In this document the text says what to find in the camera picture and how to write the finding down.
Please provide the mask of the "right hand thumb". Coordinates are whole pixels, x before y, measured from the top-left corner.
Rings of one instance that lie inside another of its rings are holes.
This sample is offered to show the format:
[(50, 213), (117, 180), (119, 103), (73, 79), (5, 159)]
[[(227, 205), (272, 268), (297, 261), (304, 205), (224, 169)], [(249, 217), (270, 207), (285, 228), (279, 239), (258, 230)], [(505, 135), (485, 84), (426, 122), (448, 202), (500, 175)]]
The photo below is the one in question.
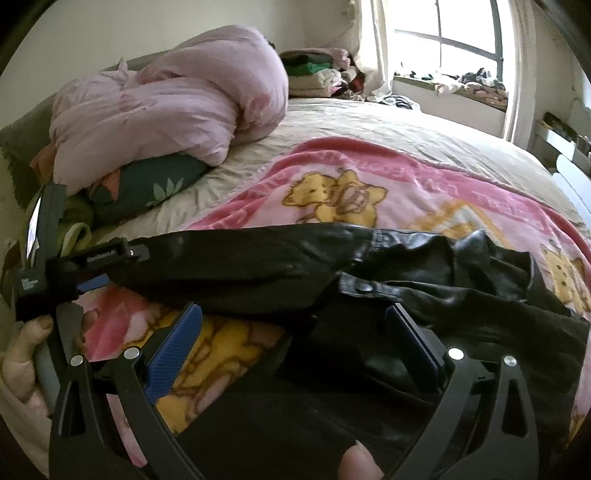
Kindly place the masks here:
[(383, 477), (384, 473), (372, 453), (359, 440), (342, 455), (339, 480), (381, 480)]

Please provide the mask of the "left hand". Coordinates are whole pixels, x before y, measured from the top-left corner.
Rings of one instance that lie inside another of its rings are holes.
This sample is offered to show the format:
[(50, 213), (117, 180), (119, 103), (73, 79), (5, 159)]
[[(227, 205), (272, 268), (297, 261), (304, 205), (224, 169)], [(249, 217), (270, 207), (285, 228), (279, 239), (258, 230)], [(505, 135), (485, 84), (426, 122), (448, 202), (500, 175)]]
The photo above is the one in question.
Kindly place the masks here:
[(46, 401), (37, 386), (35, 351), (44, 344), (53, 328), (49, 316), (17, 322), (1, 366), (1, 376), (8, 391), (34, 412), (49, 417)]

